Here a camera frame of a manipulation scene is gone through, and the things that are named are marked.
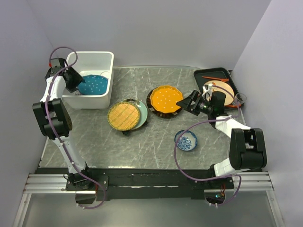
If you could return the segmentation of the teal dotted scalloped plate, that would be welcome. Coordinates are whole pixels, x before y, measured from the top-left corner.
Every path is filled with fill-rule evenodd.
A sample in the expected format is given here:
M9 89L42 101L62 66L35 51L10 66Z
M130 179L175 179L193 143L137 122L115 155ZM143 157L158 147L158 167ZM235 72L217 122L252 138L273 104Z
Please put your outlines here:
M101 75L87 75L77 86L82 95L98 96L107 91L108 79Z

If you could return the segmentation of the yellow dotted scalloped plate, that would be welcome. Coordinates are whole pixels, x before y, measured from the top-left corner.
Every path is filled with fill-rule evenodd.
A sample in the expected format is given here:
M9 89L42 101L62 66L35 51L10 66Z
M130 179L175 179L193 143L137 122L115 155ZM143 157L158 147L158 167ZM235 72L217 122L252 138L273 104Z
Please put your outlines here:
M152 91L150 100L155 110L169 114L181 109L177 102L183 100L183 95L176 87L164 85Z

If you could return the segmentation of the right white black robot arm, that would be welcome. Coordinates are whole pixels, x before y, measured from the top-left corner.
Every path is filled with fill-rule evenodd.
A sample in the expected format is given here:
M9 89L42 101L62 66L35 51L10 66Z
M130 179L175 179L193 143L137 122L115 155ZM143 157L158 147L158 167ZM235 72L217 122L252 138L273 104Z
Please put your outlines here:
M210 175L199 179L185 173L178 164L177 153L174 151L174 159L179 171L187 178L205 182L212 188L218 188L223 184L224 178L232 177L239 172L264 168L267 165L267 154L264 133L260 128L251 128L235 120L236 116L225 112L226 94L214 91L210 100L205 98L205 93L200 94L194 90L190 96L178 101L177 106L198 116L204 113L207 121L198 122L190 128L200 124L209 123L211 126L230 138L229 157L224 161L210 167Z

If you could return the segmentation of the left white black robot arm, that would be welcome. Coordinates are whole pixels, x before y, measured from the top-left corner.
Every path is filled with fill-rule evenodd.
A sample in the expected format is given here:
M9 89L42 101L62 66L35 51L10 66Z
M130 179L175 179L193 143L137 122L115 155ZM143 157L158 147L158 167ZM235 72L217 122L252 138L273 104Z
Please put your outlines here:
M41 133L54 142L68 165L68 183L85 191L93 187L94 178L76 151L71 137L72 121L62 101L63 92L77 91L77 86L84 79L63 58L52 58L49 66L45 93L40 102L32 105L32 109Z

